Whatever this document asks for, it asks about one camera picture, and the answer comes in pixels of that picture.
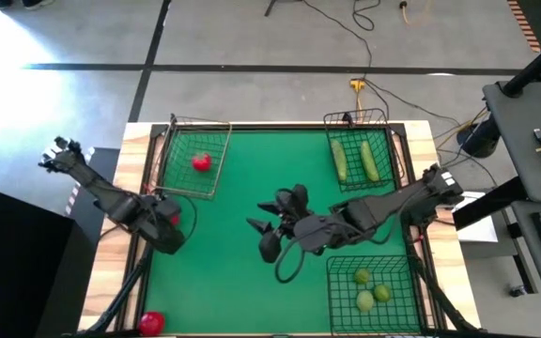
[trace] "robotic hand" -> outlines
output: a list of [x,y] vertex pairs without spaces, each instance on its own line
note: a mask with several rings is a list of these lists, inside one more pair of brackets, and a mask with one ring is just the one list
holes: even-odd
[[[381,196],[349,199],[330,207],[330,215],[316,215],[306,208],[308,192],[304,186],[297,184],[293,190],[280,189],[274,202],[258,204],[261,209],[279,216],[279,227],[274,229],[270,222],[253,219],[247,222],[262,235],[258,244],[262,259],[267,263],[276,261],[275,277],[281,283],[288,283],[300,271],[304,253],[321,255],[326,248],[339,249],[365,240],[383,244],[393,228],[386,238],[376,240],[375,234],[391,215],[396,214],[402,224],[427,226],[437,217],[437,205],[461,202],[462,192],[452,175],[434,164],[424,171],[421,179],[405,188]],[[284,251],[281,250],[283,236],[291,239]],[[301,262],[289,278],[282,279],[279,265],[296,242],[301,246]]]
[[39,166],[70,175],[97,198],[95,206],[112,222],[138,233],[158,251],[174,254],[185,241],[183,233],[170,223],[180,213],[177,202],[163,195],[139,195],[115,187],[85,163],[78,142],[56,137]]

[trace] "wooden table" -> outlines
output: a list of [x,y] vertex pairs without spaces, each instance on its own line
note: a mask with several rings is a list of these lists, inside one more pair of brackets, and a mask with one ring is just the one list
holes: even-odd
[[[412,168],[415,176],[417,178],[421,177],[424,169],[438,162],[429,123],[427,121],[391,122],[404,124]],[[118,187],[139,192],[146,162],[151,125],[151,123],[129,123],[127,125],[114,179],[114,184]],[[396,148],[398,152],[401,152],[402,147],[398,142],[396,142]],[[448,211],[439,211],[439,217],[444,221],[452,221],[452,214]],[[102,231],[113,226],[111,222],[106,220],[103,223]],[[475,308],[471,285],[455,228],[451,225],[433,223],[428,228],[428,237],[441,289],[466,320],[479,328],[479,316]],[[130,240],[131,237],[128,234],[115,231],[108,234],[100,242],[79,329],[87,329],[94,324],[120,289]],[[135,299],[136,290],[133,290],[129,303],[134,304]],[[131,324],[133,309],[134,306],[129,306],[126,316],[128,324]]]

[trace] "green mat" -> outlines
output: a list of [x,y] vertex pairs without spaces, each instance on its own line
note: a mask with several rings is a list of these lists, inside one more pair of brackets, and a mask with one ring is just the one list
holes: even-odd
[[[164,313],[166,333],[330,332],[327,259],[406,253],[397,226],[382,246],[361,243],[328,250],[321,257],[307,254],[300,275],[279,284],[274,265],[260,257],[261,236],[245,219],[278,225],[278,218],[256,203],[272,201],[277,189],[291,189],[296,183],[306,186],[309,208],[316,213],[328,213],[328,206],[350,197],[394,190],[389,183],[341,193],[324,131],[234,131],[213,200],[194,199],[198,222],[193,236],[175,255],[154,254],[146,311]],[[193,211],[186,200],[178,200],[183,207],[180,226],[188,232]],[[393,221],[380,229],[378,238],[387,234]],[[284,277],[299,256],[295,246],[282,266]]]

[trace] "red tomato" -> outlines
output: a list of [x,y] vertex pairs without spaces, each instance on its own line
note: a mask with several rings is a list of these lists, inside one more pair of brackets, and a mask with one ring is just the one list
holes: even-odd
[[204,153],[204,155],[201,157],[197,155],[192,157],[192,167],[193,169],[197,171],[202,171],[202,172],[208,171],[210,170],[211,166],[212,166],[212,157],[207,153]]
[[164,316],[155,311],[143,314],[139,320],[139,331],[145,336],[157,336],[164,329]]
[[179,222],[180,222],[180,217],[178,216],[179,214],[173,216],[171,219],[170,219],[170,223],[172,225],[177,225]]

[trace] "green fruit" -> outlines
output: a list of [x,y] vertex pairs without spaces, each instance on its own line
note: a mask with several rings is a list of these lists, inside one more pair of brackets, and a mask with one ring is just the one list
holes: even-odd
[[335,160],[335,168],[337,168],[337,178],[340,182],[348,179],[348,161],[346,160],[346,151],[344,146],[337,140],[331,140],[331,151]]
[[373,182],[379,181],[379,170],[377,170],[373,151],[371,151],[371,145],[368,144],[368,141],[363,141],[361,144],[361,158],[363,159],[363,167],[368,179]]
[[354,273],[354,283],[367,284],[371,280],[371,272],[368,269],[357,269]]
[[371,291],[363,290],[359,292],[358,296],[356,297],[356,306],[358,306],[358,310],[361,312],[371,311],[374,303],[375,301],[373,300],[373,294]]
[[392,298],[392,291],[387,285],[375,286],[375,299],[380,302],[388,302]]

